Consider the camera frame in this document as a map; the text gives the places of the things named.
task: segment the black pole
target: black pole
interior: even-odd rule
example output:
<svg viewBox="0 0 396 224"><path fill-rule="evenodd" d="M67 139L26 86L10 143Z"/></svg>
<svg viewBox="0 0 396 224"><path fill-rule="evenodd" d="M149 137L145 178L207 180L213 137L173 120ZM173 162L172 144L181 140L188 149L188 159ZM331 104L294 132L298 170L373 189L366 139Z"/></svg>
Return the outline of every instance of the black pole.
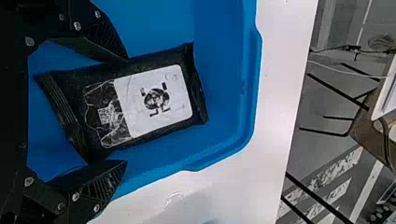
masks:
<svg viewBox="0 0 396 224"><path fill-rule="evenodd" d="M360 69L358 69L358 68L356 68L356 67L353 67L353 66L351 66L351 65L349 65L349 64L347 64L347 63L341 63L341 65L343 65L345 68L348 68L348 69L350 69L350 70L352 70L352 71L354 71L354 72L356 72L356 73L359 73L359 74L361 74L361 75L367 76L367 77L369 77L371 80L374 80L374 81L376 81L376 82L379 82L379 78L371 77L372 75L370 75L370 74L368 74L368 73L366 73L366 72L363 72L363 71L361 71Z"/></svg>
<svg viewBox="0 0 396 224"><path fill-rule="evenodd" d="M314 75L312 75L310 73L307 73L306 75L309 76L310 78L314 79L316 82L318 82L322 86L324 86L324 87L330 89L331 91L334 91L335 93L341 95L342 97L348 99L348 101L352 102L353 104L358 105L359 107L361 107L367 111L370 109L367 105L362 104L361 102L353 99L353 97L349 96L348 94L344 93L343 91L336 89L334 86L330 85L329 83L322 81L320 78L315 77Z"/></svg>
<svg viewBox="0 0 396 224"><path fill-rule="evenodd" d="M344 118L344 117L336 117L336 116L323 116L324 119L338 119L338 120L345 120L345 121L353 121L352 118Z"/></svg>
<svg viewBox="0 0 396 224"><path fill-rule="evenodd" d="M296 208L292 203L290 203L283 195L280 195L280 200L284 202L298 217L302 218L307 224L315 224L313 221L309 220L304 213L302 213L298 208Z"/></svg>
<svg viewBox="0 0 396 224"><path fill-rule="evenodd" d="M307 188L305 185L303 185L300 181L298 181L296 178L294 178L292 175L290 175L288 172L286 172L286 178L289 179L293 184L295 184L298 188L302 189L305 193L307 193L311 198L315 199L318 203L320 203L323 207L325 207L329 212L333 213L336 217L338 217L340 220L342 220L346 224L353 224L347 217L345 217L343 214L338 212L335 208L333 208L331 205L326 203L323 199L321 199L316 193L311 191L309 188Z"/></svg>
<svg viewBox="0 0 396 224"><path fill-rule="evenodd" d="M331 132L315 130L315 129L308 129L308 128L302 128L302 127L300 127L299 130L303 131L303 132L320 133L320 134L325 134L325 135L330 135L330 136L335 136L335 137L347 137L349 135L348 132L346 132L346 133L331 133Z"/></svg>
<svg viewBox="0 0 396 224"><path fill-rule="evenodd" d="M358 96L355 96L355 97L353 97L353 99L359 100L361 97L366 96L366 95L372 93L373 91L376 91L376 88L374 88L373 90L367 91L367 92L365 92L365 93L362 93L362 94L360 94L360 95L358 95Z"/></svg>

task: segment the blue bin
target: blue bin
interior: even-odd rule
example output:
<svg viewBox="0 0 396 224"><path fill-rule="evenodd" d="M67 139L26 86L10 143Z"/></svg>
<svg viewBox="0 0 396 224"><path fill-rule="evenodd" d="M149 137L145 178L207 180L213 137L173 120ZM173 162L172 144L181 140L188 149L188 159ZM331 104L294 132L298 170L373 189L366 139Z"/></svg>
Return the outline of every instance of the blue bin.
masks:
<svg viewBox="0 0 396 224"><path fill-rule="evenodd" d="M129 162L115 198L181 170L202 170L248 143L254 128L262 49L255 26L256 0L94 3L113 21L130 57L194 41L209 115L204 126L115 151L110 159ZM49 41L29 59L28 165L44 180L86 163L68 143L33 76L96 63Z"/></svg>

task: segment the white road stripe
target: white road stripe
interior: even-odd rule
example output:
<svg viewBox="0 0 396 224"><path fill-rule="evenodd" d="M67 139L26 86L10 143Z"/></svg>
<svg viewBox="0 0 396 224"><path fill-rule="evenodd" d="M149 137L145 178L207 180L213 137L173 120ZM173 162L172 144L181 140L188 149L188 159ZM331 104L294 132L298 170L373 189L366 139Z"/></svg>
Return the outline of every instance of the white road stripe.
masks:
<svg viewBox="0 0 396 224"><path fill-rule="evenodd" d="M354 165L358 164L359 158L361 157L362 147L353 150L349 154L347 154L343 159L337 161L336 163L329 166L326 170L319 172L310 180L309 185L307 186L312 191L317 191L320 188L323 188L338 176L346 173L350 170ZM308 195L304 193L301 189L295 189L291 193L287 194L286 199L289 200L293 205L305 200L308 198ZM287 207L283 202L280 203L279 209L277 211L277 218L285 216L290 211L290 208Z"/></svg>
<svg viewBox="0 0 396 224"><path fill-rule="evenodd" d="M359 36L358 36L358 40L356 40L356 45L359 45L361 43L361 35L363 34L364 25L367 22L367 18L369 17L372 3L373 3L373 0L370 0L369 5L367 6L367 9L366 9L366 13L364 14L363 23L361 24L361 30L359 31Z"/></svg>
<svg viewBox="0 0 396 224"><path fill-rule="evenodd" d="M335 220L335 215L333 213L329 213L326 217L324 217L320 222L318 222L318 224L333 224Z"/></svg>
<svg viewBox="0 0 396 224"><path fill-rule="evenodd" d="M328 203L332 204L335 203L338 199L340 199L344 194L347 193L347 188L349 187L350 180L352 178L349 178L344 184L338 186L338 188L334 189L332 192L330 192L326 197L323 198L323 200ZM308 212L305 213L306 217L309 219L313 219L317 215L319 215L321 212L325 210L325 207L321 205L320 203L315 203L312 205L309 209ZM305 224L302 218L299 218L295 224Z"/></svg>
<svg viewBox="0 0 396 224"><path fill-rule="evenodd" d="M363 187L363 190L361 191L361 195L359 196L359 199L356 201L355 207L352 210L352 213L350 214L349 220L351 220L353 223L356 222L358 219L359 215L361 214L361 209L363 209L363 206L366 204L366 201L370 195L370 192L373 189L373 186L375 184L376 179L378 178L379 174L381 173L382 168L384 167L384 164L380 161L376 161L373 170L369 175L369 178L366 181L366 184Z"/></svg>
<svg viewBox="0 0 396 224"><path fill-rule="evenodd" d="M390 196L393 195L393 193L396 191L396 180L393 180L393 183L391 183L389 185L389 187L387 188L387 190L385 190L385 192L382 194L382 196L378 199L378 201L376 202L376 204L383 204L385 203Z"/></svg>

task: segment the black plastic pouch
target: black plastic pouch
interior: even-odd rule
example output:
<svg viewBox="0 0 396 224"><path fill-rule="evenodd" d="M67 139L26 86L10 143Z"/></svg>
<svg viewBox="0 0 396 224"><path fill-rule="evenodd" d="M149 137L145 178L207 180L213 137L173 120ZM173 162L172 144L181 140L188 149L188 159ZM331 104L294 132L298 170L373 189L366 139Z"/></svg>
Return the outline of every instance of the black plastic pouch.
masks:
<svg viewBox="0 0 396 224"><path fill-rule="evenodd" d="M88 163L208 121L192 43L35 80Z"/></svg>

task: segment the white surface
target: white surface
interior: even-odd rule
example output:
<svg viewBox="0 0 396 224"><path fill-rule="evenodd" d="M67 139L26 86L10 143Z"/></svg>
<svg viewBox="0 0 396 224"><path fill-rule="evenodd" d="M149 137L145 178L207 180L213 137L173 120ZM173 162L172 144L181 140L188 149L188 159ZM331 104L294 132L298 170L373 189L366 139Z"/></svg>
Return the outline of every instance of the white surface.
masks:
<svg viewBox="0 0 396 224"><path fill-rule="evenodd" d="M381 118L396 109L396 57L393 57L381 93L376 101L372 120Z"/></svg>
<svg viewBox="0 0 396 224"><path fill-rule="evenodd" d="M169 103L163 108L168 111L162 112L159 108L149 110L145 106L145 97L152 89L163 90L163 83L169 94ZM119 96L123 116L128 125L132 138L161 129L189 119L192 116L189 93L183 72L178 64L155 69L128 77L120 77L114 80L114 88Z"/></svg>
<svg viewBox="0 0 396 224"><path fill-rule="evenodd" d="M126 195L91 223L275 223L317 4L258 1L262 73L246 148L201 172L179 172Z"/></svg>

